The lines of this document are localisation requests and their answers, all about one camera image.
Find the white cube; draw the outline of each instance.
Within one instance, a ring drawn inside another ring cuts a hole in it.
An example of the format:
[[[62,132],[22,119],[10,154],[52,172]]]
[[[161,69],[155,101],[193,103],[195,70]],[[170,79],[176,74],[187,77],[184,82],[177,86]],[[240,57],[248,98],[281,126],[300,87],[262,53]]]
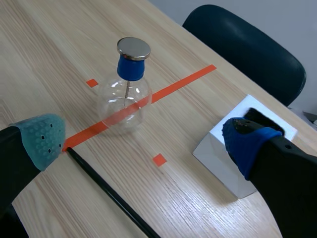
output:
[[[292,127],[266,106],[251,95],[247,95],[228,115],[226,115],[209,133],[202,139],[193,152],[193,155],[212,172],[236,197],[243,198],[256,191],[250,181],[246,181],[234,164],[225,149],[222,136],[223,124],[230,118],[243,117],[254,108],[271,119],[285,131],[285,138],[292,141],[297,129]]]

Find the silver cap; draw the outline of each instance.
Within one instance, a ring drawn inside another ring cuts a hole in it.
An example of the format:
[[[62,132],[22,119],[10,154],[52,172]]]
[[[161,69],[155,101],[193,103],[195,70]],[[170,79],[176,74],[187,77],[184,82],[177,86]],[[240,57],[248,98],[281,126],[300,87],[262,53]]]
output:
[[[151,48],[145,41],[134,37],[119,40],[117,50],[126,59],[134,61],[145,60],[151,53]]]

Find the black rod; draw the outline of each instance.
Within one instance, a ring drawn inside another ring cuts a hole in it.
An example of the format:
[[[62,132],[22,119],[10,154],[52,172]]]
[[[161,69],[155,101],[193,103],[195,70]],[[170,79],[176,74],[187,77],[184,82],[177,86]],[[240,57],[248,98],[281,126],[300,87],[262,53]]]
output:
[[[121,208],[121,210],[144,232],[149,238],[160,238],[160,236],[137,214],[120,195],[72,148],[66,151],[79,164],[79,166],[92,178],[93,181]]]

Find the chair backrest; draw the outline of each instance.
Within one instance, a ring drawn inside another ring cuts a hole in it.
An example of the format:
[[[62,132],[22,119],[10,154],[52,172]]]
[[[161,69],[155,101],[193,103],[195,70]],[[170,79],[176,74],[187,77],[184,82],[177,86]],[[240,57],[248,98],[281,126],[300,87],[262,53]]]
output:
[[[215,5],[195,9],[183,27],[288,106],[302,91],[301,63],[268,35]]]

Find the white wall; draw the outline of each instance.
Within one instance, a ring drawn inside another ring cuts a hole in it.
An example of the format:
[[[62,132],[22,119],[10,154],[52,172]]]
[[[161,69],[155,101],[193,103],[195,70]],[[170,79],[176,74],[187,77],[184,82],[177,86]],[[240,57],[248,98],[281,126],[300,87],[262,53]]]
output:
[[[221,6],[256,26],[304,66],[306,85],[290,105],[317,114],[317,0],[149,0],[179,24],[204,4]]]

